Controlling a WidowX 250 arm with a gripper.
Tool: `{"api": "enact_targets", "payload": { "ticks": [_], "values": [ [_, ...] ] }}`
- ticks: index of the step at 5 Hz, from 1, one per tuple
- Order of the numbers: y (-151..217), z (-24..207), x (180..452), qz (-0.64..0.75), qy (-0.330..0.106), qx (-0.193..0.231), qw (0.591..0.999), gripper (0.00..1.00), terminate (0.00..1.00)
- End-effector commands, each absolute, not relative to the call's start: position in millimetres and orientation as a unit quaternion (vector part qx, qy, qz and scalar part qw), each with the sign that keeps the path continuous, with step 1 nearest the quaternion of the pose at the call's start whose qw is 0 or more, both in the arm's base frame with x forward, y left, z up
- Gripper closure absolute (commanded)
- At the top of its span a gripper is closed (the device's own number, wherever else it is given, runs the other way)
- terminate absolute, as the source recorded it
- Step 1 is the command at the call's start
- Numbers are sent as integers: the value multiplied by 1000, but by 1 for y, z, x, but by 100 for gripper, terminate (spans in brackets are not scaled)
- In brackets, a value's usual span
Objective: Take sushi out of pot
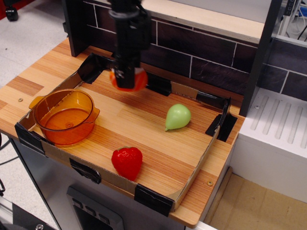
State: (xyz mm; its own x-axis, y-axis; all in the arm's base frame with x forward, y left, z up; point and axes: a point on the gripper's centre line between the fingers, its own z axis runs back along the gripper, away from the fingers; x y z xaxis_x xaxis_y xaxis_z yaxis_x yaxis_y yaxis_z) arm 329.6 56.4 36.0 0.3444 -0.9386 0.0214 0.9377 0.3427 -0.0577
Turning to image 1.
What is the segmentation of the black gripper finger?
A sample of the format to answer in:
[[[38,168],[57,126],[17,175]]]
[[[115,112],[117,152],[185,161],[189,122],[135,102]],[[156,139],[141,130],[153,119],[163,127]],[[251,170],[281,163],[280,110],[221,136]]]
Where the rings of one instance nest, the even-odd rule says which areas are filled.
[[[135,68],[114,69],[117,86],[120,89],[133,89],[135,86]]]

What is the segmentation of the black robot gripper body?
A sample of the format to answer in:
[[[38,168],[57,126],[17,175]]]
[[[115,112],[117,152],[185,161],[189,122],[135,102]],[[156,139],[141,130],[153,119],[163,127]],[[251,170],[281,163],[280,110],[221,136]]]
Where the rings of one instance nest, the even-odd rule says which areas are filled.
[[[151,43],[151,14],[145,9],[131,12],[109,10],[115,21],[116,51],[114,69],[119,71],[140,67],[141,52]]]

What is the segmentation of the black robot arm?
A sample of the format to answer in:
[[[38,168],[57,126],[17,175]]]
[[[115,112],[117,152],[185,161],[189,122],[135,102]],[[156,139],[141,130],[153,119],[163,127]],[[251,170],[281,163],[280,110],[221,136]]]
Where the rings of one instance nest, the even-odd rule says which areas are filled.
[[[115,21],[116,51],[113,72],[121,90],[138,89],[141,52],[151,44],[151,14],[140,0],[111,0],[110,17]]]

